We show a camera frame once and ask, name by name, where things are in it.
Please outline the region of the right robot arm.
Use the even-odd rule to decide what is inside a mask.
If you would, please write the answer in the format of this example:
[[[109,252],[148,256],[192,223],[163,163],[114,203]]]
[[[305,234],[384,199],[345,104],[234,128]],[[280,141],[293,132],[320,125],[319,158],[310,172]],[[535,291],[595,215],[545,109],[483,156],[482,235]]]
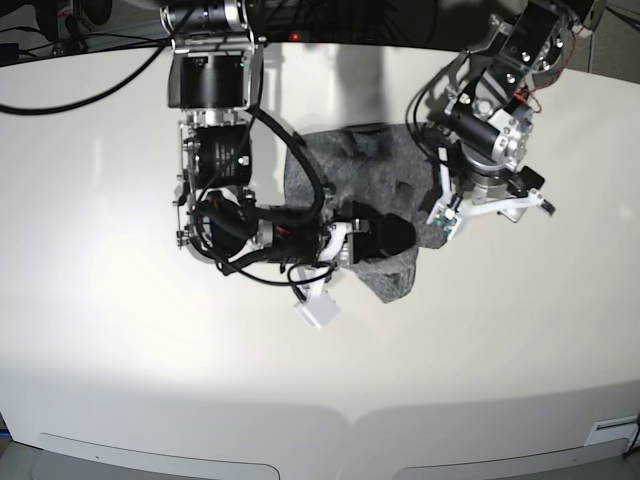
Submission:
[[[262,4],[169,1],[160,15],[172,50],[168,103],[184,116],[174,201],[180,246],[225,276],[250,278],[252,266],[276,265],[274,286],[310,303],[342,265],[393,258],[416,245],[410,221],[358,201],[334,204],[335,187],[306,146],[262,108]],[[305,202],[256,201],[256,124],[287,146],[310,190]]]

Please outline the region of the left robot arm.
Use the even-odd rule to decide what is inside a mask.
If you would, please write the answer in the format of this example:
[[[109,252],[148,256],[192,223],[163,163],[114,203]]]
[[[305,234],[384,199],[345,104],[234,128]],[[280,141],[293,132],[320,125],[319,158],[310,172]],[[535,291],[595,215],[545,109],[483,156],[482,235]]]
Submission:
[[[472,217],[518,222],[530,208],[554,214],[544,177],[522,163],[541,111],[534,94],[559,80],[577,39],[595,32],[605,6],[530,1],[511,21],[494,15],[485,39],[446,67],[444,104],[423,122],[418,109],[429,89],[416,95],[407,128],[438,173],[430,224],[454,234]]]

